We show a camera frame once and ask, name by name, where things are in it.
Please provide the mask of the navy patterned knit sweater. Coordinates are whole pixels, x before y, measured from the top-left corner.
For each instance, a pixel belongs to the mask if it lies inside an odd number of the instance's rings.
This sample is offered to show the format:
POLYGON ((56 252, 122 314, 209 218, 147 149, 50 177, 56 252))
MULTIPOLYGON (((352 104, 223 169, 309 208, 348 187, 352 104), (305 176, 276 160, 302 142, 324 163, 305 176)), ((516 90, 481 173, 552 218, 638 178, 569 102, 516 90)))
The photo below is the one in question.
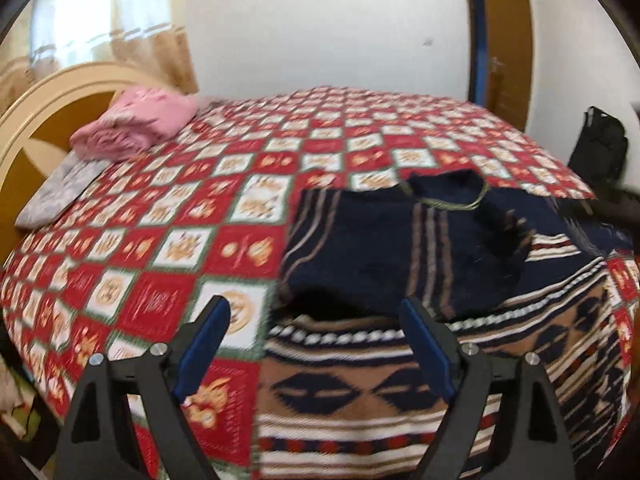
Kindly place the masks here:
POLYGON ((307 188, 284 248, 258 389, 264 479, 405 479, 447 404, 398 320, 419 308, 462 344, 535 353, 591 477, 620 423, 630 367, 613 276, 632 240, 585 200, 494 188, 472 170, 391 188, 307 188))

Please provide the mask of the beige patterned curtain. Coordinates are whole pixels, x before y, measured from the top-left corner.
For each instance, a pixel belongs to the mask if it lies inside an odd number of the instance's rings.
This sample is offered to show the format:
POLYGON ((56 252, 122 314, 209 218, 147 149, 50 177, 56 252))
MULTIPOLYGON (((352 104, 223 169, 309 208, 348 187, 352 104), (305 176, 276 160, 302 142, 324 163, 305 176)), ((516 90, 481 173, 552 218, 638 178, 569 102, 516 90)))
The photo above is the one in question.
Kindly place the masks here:
POLYGON ((1 107, 36 82, 92 62, 137 65, 198 92, 186 0, 30 0, 1 41, 1 107))

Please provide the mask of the brown wooden door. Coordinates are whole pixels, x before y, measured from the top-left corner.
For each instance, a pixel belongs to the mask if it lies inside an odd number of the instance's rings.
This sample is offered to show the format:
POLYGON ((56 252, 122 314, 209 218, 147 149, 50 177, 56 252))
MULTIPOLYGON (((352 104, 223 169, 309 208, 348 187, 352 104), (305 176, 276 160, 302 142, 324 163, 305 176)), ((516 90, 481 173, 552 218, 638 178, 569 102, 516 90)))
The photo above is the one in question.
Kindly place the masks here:
POLYGON ((468 100, 523 131, 534 65, 530 0, 468 0, 468 6, 468 100))

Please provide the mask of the pile of mixed clothes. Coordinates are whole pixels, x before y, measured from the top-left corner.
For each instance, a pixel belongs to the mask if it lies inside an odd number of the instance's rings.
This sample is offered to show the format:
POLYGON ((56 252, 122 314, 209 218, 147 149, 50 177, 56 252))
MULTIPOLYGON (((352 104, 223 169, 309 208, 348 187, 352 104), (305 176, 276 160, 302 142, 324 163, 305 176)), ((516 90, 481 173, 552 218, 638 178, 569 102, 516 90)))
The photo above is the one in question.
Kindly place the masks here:
POLYGON ((17 439, 23 442, 34 440, 42 409, 36 403, 37 395, 29 382, 5 360, 0 363, 0 413, 1 421, 8 426, 17 439))

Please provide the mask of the cream and wood headboard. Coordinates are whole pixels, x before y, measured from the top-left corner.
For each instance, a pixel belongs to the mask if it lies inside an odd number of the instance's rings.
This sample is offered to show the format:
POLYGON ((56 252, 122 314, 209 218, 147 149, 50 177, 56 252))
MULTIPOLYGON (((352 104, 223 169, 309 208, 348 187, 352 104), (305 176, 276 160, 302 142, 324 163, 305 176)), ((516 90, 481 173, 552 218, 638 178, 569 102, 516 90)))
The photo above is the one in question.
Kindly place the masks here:
POLYGON ((39 81, 1 116, 2 258, 23 236, 14 226, 17 215, 65 158, 70 136, 129 86, 170 83, 130 64, 80 64, 39 81))

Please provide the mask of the folded pink blanket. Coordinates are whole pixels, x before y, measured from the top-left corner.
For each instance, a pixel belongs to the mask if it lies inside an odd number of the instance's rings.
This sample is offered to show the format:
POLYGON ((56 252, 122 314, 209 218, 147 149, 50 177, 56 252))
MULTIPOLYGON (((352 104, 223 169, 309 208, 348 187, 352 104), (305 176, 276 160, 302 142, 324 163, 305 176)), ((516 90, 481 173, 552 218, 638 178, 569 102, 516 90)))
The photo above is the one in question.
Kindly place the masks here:
POLYGON ((178 136, 197 112, 192 96, 128 87, 98 119, 70 136, 70 147, 85 160, 122 162, 178 136))

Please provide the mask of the grey floral pillow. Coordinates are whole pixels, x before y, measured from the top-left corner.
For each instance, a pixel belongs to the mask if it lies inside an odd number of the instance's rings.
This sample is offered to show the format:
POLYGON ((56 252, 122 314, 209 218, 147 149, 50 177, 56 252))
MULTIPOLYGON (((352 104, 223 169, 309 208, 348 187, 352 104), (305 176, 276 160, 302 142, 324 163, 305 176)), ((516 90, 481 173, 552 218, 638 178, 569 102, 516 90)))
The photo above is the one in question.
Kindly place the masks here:
POLYGON ((35 230, 55 222, 109 166, 108 160, 85 160, 69 152, 17 215, 14 226, 35 230))

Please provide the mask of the black folded stroller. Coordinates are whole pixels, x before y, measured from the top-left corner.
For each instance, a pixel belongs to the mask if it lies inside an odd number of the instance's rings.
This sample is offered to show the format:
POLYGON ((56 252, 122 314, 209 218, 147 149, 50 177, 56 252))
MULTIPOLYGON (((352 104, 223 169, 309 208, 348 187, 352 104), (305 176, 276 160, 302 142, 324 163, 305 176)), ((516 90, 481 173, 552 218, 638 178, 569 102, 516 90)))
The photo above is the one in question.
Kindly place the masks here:
POLYGON ((568 168, 590 188, 612 185, 622 176, 629 148, 626 130, 614 116, 590 106, 568 168))

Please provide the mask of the red checkered bear bedspread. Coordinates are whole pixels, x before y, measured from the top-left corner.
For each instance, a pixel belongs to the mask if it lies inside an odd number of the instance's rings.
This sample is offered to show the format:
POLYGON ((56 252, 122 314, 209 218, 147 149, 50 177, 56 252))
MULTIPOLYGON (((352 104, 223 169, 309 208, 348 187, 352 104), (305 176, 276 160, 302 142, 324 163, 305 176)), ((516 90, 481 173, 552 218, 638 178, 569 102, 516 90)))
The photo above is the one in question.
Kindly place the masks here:
MULTIPOLYGON (((44 402, 64 420, 90 356, 141 356, 195 320, 210 298, 227 298, 218 356, 181 408, 217 478, 263 479, 258 389, 300 194, 374 191, 458 170, 494 188, 591 196, 570 168, 471 103, 320 87, 224 104, 105 170, 61 218, 22 239, 2 271, 6 328, 44 402)), ((613 276, 620 294, 638 302, 616 322, 630 373, 605 457, 630 417, 639 303, 636 262, 633 274, 613 276)))

